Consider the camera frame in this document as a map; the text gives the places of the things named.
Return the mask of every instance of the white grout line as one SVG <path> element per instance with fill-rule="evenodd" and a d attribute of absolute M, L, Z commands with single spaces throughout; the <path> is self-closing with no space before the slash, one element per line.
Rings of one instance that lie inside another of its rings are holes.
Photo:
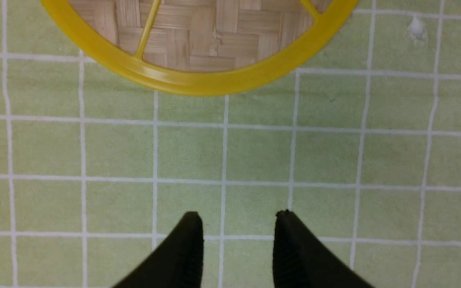
<path fill-rule="evenodd" d="M 355 9 L 353 13 L 357 14 L 369 14 L 372 13 L 372 9 Z M 408 10 L 395 10 L 395 9 L 377 9 L 376 14 L 382 15 L 402 15 L 402 16 L 416 16 L 422 18 L 443 18 L 445 20 L 461 20 L 461 15 L 439 15 L 434 13 L 420 13 L 418 11 Z"/>
<path fill-rule="evenodd" d="M 11 235 L 11 253 L 12 253 L 12 285 L 17 287 L 18 284 L 18 263 L 17 263 L 17 223 L 15 215 L 15 188 L 13 184 L 13 134 L 12 134 L 12 109 L 10 97 L 8 95 L 8 3 L 2 0 L 2 92 L 5 99 L 6 110 L 6 128 L 7 128 L 7 145 L 8 145 L 8 184 L 10 197 L 10 235 Z"/>
<path fill-rule="evenodd" d="M 36 60 L 36 61 L 51 61 L 51 62 L 78 62 L 79 57 L 75 56 L 55 56 L 55 55 L 37 55 L 37 54 L 14 54 L 8 53 L 7 59 L 17 60 Z M 81 59 L 83 62 L 95 63 L 92 58 L 84 57 Z M 433 73 L 421 73 L 421 72 L 408 72 L 408 71 L 392 71 L 392 70 L 372 70 L 367 71 L 365 69 L 327 69 L 327 68 L 296 68 L 296 71 L 302 74 L 326 74 L 326 75 L 369 75 L 371 76 L 392 76 L 392 77 L 405 77 L 405 78 L 424 78 L 433 79 L 435 75 Z M 459 74 L 438 74 L 439 80 L 461 80 Z"/>
<path fill-rule="evenodd" d="M 80 176 L 57 176 L 57 175 L 7 175 L 0 174 L 0 179 L 19 179 L 19 180 L 44 180 L 44 181 L 82 181 Z M 153 183 L 152 178 L 125 178 L 125 177 L 94 177 L 87 176 L 88 182 L 130 182 L 130 183 Z M 200 179 L 171 179 L 158 178 L 161 184 L 201 184 L 201 185 L 222 185 L 226 186 L 280 186 L 289 187 L 290 182 L 255 182 L 255 181 L 219 181 L 219 180 L 200 180 Z M 355 189 L 361 190 L 397 190 L 397 191 L 445 191 L 461 193 L 461 187 L 447 186 L 393 186 L 393 185 L 376 185 L 376 184 L 338 184 L 338 183 L 309 183 L 294 182 L 294 187 L 315 187 L 315 188 L 335 188 L 335 189 Z"/>
<path fill-rule="evenodd" d="M 225 95 L 225 110 L 223 112 L 223 153 L 222 153 L 222 194 L 220 206 L 220 257 L 218 264 L 218 288 L 223 288 L 223 257 L 225 250 L 225 200 L 227 198 L 227 139 L 229 119 L 229 95 Z"/>
<path fill-rule="evenodd" d="M 300 102 L 300 73 L 295 73 L 295 104 L 293 107 L 293 134 L 291 135 L 291 162 L 289 163 L 289 195 L 287 208 L 293 210 L 293 188 L 295 184 L 296 127 L 298 121 L 298 103 Z"/>
<path fill-rule="evenodd" d="M 0 53 L 0 58 L 6 58 L 8 60 L 32 60 L 32 61 L 44 61 L 44 62 L 95 62 L 90 57 L 84 56 L 59 56 L 59 55 L 46 55 L 46 54 L 18 54 L 18 53 Z"/>
<path fill-rule="evenodd" d="M 430 155 L 431 155 L 431 143 L 432 143 L 432 130 L 433 130 L 433 121 L 435 119 L 435 113 L 437 111 L 437 106 L 439 105 L 439 78 L 437 77 L 439 73 L 439 61 L 441 53 L 441 42 L 442 42 L 442 27 L 443 27 L 443 14 L 444 14 L 444 5 L 445 0 L 441 0 L 440 5 L 440 14 L 439 14 L 439 25 L 437 27 L 437 47 L 435 49 L 435 63 L 433 66 L 433 73 L 435 75 L 433 80 L 433 107 L 430 113 L 430 119 L 428 121 L 428 136 L 426 143 L 426 157 L 424 161 L 424 170 L 423 170 L 423 180 L 421 186 L 421 206 L 419 208 L 419 226 L 417 227 L 417 262 L 414 268 L 412 275 L 412 286 L 415 288 L 417 286 L 417 277 L 419 275 L 419 269 L 421 268 L 421 250 L 423 242 L 423 224 L 424 224 L 424 213 L 426 205 L 426 182 L 428 179 L 428 167 L 430 165 Z"/>
<path fill-rule="evenodd" d="M 88 238 L 110 238 L 110 239 L 164 239 L 167 234 L 152 234 L 152 233 L 79 233 L 79 232 L 34 232 L 34 231 L 18 231 L 12 233 L 10 231 L 0 231 L 0 237 L 8 237 L 15 234 L 18 237 L 55 237 L 55 238 L 82 238 L 84 235 Z M 254 241 L 272 241 L 273 235 L 205 235 L 204 240 L 254 240 Z M 417 240 L 391 240 L 391 239 L 372 239 L 372 238 L 339 238 L 339 237 L 318 237 L 322 242 L 338 242 L 351 243 L 356 241 L 365 244 L 384 244 L 384 245 L 401 245 L 401 246 L 417 246 Z M 423 246 L 446 246 L 446 247 L 461 247 L 461 241 L 433 241 L 424 240 L 421 242 Z"/>
<path fill-rule="evenodd" d="M 353 215 L 353 240 L 351 241 L 351 252 L 350 252 L 350 268 L 353 270 L 355 266 L 355 250 L 357 249 L 357 231 L 359 229 L 359 212 L 360 212 L 360 185 L 362 177 L 362 158 L 364 155 L 364 139 L 366 137 L 367 128 L 367 113 L 369 110 L 369 101 L 371 99 L 371 70 L 373 69 L 373 48 L 375 47 L 375 23 L 376 23 L 376 9 L 377 0 L 373 0 L 371 3 L 373 8 L 371 11 L 371 23 L 369 26 L 369 43 L 367 53 L 367 71 L 368 75 L 366 78 L 366 96 L 364 99 L 364 111 L 362 113 L 361 122 L 361 133 L 359 140 L 359 156 L 357 157 L 357 179 L 355 184 L 355 213 Z"/>
<path fill-rule="evenodd" d="M 0 115 L 0 120 L 6 120 L 7 116 Z M 81 122 L 81 118 L 76 117 L 49 117 L 49 116 L 27 116 L 12 115 L 12 121 L 42 121 L 42 122 Z M 366 133 L 366 134 L 398 134 L 398 135 L 428 135 L 427 130 L 396 130 L 396 129 L 355 129 L 355 128 L 326 128 L 326 127 L 308 127 L 308 126 L 266 126 L 250 124 L 218 124 L 218 123 L 194 123 L 194 122 L 162 122 L 148 120 L 124 120 L 124 119 L 99 119 L 84 118 L 85 123 L 96 124 L 115 124 L 115 125 L 157 125 L 157 126 L 185 126 L 194 128 L 233 128 L 233 129 L 253 129 L 253 130 L 275 130 L 275 131 L 304 131 L 320 133 Z M 451 136 L 461 137 L 461 131 L 432 131 L 432 136 Z"/>
<path fill-rule="evenodd" d="M 154 126 L 152 127 L 153 157 L 152 157 L 152 234 L 158 233 L 158 91 L 154 91 Z M 157 237 L 152 238 L 152 249 L 158 246 Z"/>
<path fill-rule="evenodd" d="M 88 287 L 88 233 L 86 218 L 86 133 L 84 125 L 84 62 L 83 51 L 79 51 L 79 144 L 81 149 L 81 221 L 82 221 L 82 286 Z"/>

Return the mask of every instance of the round woven tray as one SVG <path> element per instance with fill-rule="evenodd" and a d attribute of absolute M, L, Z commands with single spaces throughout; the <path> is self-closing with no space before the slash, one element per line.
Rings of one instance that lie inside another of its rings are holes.
<path fill-rule="evenodd" d="M 312 0 L 324 13 L 332 0 Z M 102 37 L 135 54 L 152 0 L 70 0 Z M 300 37 L 314 19 L 298 0 L 162 0 L 143 59 L 181 71 L 249 66 Z"/>

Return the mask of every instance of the yellow plastic rim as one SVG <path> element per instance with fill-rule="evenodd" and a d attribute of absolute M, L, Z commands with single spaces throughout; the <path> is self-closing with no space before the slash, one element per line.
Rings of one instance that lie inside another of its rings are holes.
<path fill-rule="evenodd" d="M 333 0 L 320 14 L 310 0 L 300 0 L 314 24 L 288 47 L 265 60 L 240 69 L 198 73 L 168 69 L 145 62 L 144 51 L 161 0 L 154 0 L 136 55 L 114 46 L 93 30 L 72 8 L 69 0 L 41 0 L 64 33 L 88 56 L 111 71 L 146 87 L 172 94 L 217 96 L 239 93 L 272 82 L 320 51 L 346 22 L 358 0 Z"/>

